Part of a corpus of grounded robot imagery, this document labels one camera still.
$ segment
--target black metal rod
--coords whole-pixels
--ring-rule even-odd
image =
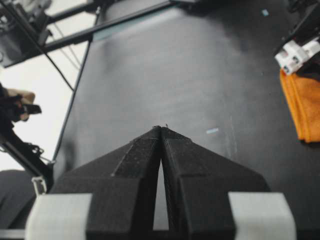
[[[58,22],[60,20],[66,19],[68,17],[71,17],[73,15],[82,13],[84,11],[93,11],[98,6],[99,6],[99,4],[96,1],[77,5],[75,7],[69,8],[67,10],[64,10],[62,12],[59,12],[59,13],[57,13],[55,15],[50,16],[50,18],[48,20],[48,24],[53,24],[53,23]]]
[[[32,176],[43,176],[48,188],[50,188],[53,184],[53,170],[45,165],[12,129],[4,129],[2,125],[0,128],[0,135],[4,140],[1,144],[4,150]]]
[[[44,46],[44,48],[45,48],[46,52],[51,52],[51,51],[66,47],[71,44],[79,44],[79,43],[82,43],[85,41],[91,41],[93,38],[93,35],[101,30],[104,30],[104,29],[107,29],[107,28],[110,28],[110,27],[113,27],[113,26],[116,26],[116,25],[119,25],[119,24],[122,24],[122,23],[125,23],[128,21],[146,16],[146,15],[152,14],[154,12],[166,9],[171,6],[175,6],[177,4],[178,3],[166,1],[163,3],[157,4],[155,6],[148,7],[146,9],[141,10],[141,11],[126,15],[124,17],[120,17],[115,20],[107,21],[103,24],[94,26],[92,28],[77,32],[75,34],[72,34],[70,36],[66,36],[66,37],[61,38],[56,41],[53,41],[51,43],[46,44]]]

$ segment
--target black mat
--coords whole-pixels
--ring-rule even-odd
[[[172,8],[93,42],[56,175],[168,124],[262,174],[285,194],[299,229],[319,230],[319,145],[297,140],[273,58],[293,23],[282,0],[230,0]]]

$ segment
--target person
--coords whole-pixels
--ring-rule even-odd
[[[17,96],[20,96],[21,98],[16,100],[13,104],[16,105],[19,109],[22,109],[23,105],[33,105],[36,98],[36,95],[31,91],[5,88],[0,83],[0,98],[1,98],[0,105],[1,105],[1,101],[4,102],[8,98],[17,97]],[[27,121],[28,119],[29,119],[29,114],[23,111],[23,113],[19,115],[18,120]]]

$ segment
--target white floor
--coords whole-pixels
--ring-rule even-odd
[[[47,13],[49,15],[58,13],[84,2],[86,0],[53,0]],[[94,15],[84,12],[59,21],[57,25],[65,35],[69,35],[91,27],[94,21]],[[53,25],[49,28],[56,39],[61,37]],[[81,62],[86,47],[87,43],[72,46]],[[63,50],[74,59],[68,48]],[[57,50],[49,55],[60,67],[71,85],[74,86],[79,71],[72,66],[61,51]],[[39,145],[44,149],[43,156],[52,159],[72,92],[44,56],[35,57],[21,64],[6,68],[0,76],[0,81],[6,88],[28,90],[36,94],[35,104],[41,106],[42,114],[32,115],[27,122],[16,123],[14,131],[24,142]],[[23,168],[8,154],[0,152],[0,171],[11,169],[22,170]]]

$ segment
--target metal frame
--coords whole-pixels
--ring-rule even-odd
[[[43,177],[48,189],[53,184],[53,170],[32,152],[13,131],[11,121],[0,111],[0,145],[11,155],[27,172],[34,177]]]
[[[169,7],[180,6],[180,5],[192,5],[192,4],[195,4],[196,2],[197,1],[192,1],[192,2],[187,1],[187,2],[185,2],[185,1],[167,0],[167,1],[163,2],[163,3],[156,4],[156,5],[151,6],[151,7],[147,7],[145,9],[143,9],[143,10],[128,14],[126,16],[117,18],[115,20],[111,20],[111,21],[107,21],[107,22],[101,23],[101,24],[96,25],[94,27],[91,27],[91,28],[76,32],[74,34],[71,34],[69,36],[63,37],[63,38],[58,39],[58,40],[55,40],[55,41],[50,42],[48,44],[44,44],[44,45],[42,45],[42,47],[48,53],[48,52],[52,52],[52,51],[58,50],[60,48],[72,45],[72,44],[79,44],[79,43],[83,43],[83,42],[86,42],[86,41],[91,41],[93,39],[94,34],[99,32],[99,31],[101,31],[101,30],[108,29],[108,28],[117,26],[119,24],[126,23],[128,21],[131,21],[131,20],[146,16],[146,15],[150,15],[150,14],[152,14],[154,12],[157,12],[157,11],[169,8]],[[65,18],[71,17],[73,15],[79,14],[79,13],[84,12],[84,11],[93,11],[94,9],[97,9],[99,6],[108,5],[108,4],[111,5],[111,4],[113,4],[113,2],[112,3],[110,3],[110,2],[106,3],[105,1],[99,0],[99,1],[89,2],[89,3],[85,3],[85,4],[80,4],[78,6],[72,7],[70,9],[67,9],[67,10],[63,11],[63,12],[60,12],[60,13],[58,13],[56,15],[51,16],[49,18],[49,20],[48,20],[48,25],[49,24],[53,24],[53,23],[55,23],[57,21],[63,20]],[[13,66],[15,64],[21,63],[23,61],[26,61],[26,60],[28,60],[30,58],[34,58],[34,57],[39,56],[41,54],[42,54],[41,52],[35,50],[33,53],[30,53],[25,58],[23,58],[23,59],[21,59],[19,61],[16,61],[14,63],[10,63],[8,65],[5,65],[5,67],[7,68],[7,67],[10,67],[10,66]]]

